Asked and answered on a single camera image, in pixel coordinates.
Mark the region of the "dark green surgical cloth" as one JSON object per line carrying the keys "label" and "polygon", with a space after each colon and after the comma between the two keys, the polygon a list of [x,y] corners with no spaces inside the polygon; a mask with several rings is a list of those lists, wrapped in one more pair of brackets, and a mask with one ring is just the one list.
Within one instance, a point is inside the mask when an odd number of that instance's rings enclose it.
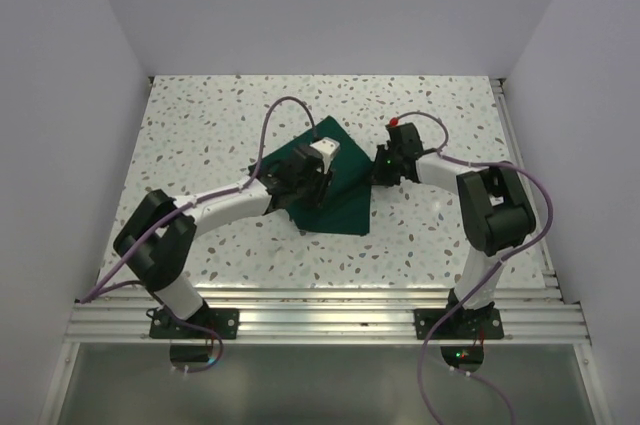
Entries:
{"label": "dark green surgical cloth", "polygon": [[340,143],[340,151],[330,169],[334,176],[326,199],[318,209],[303,209],[297,203],[286,211],[296,227],[305,232],[366,235],[370,231],[369,213],[372,162],[336,119],[328,116],[301,136],[263,157],[257,166],[257,179],[264,184],[267,167],[285,159],[298,145],[311,145],[314,138],[332,138]]}

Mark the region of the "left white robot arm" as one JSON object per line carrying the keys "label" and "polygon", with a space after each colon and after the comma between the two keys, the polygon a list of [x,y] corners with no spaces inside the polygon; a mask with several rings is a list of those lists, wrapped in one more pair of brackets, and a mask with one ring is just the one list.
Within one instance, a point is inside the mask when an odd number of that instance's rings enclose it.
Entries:
{"label": "left white robot arm", "polygon": [[203,297],[184,272],[192,243],[236,221],[284,210],[296,202],[317,205],[326,195],[340,145],[330,138],[296,146],[272,171],[192,196],[148,193],[114,241],[114,250],[185,337],[208,324]]}

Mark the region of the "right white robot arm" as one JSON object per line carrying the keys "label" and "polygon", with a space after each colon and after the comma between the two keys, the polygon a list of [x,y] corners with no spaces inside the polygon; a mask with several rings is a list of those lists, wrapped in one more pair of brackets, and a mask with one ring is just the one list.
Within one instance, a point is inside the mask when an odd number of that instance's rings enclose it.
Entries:
{"label": "right white robot arm", "polygon": [[480,312],[493,306],[503,260],[536,229],[532,206],[511,164],[456,163],[424,148],[414,124],[396,118],[386,130],[389,139],[376,150],[374,185],[391,187],[408,180],[458,197],[470,251],[450,291],[445,324],[454,336],[468,337],[481,325]]}

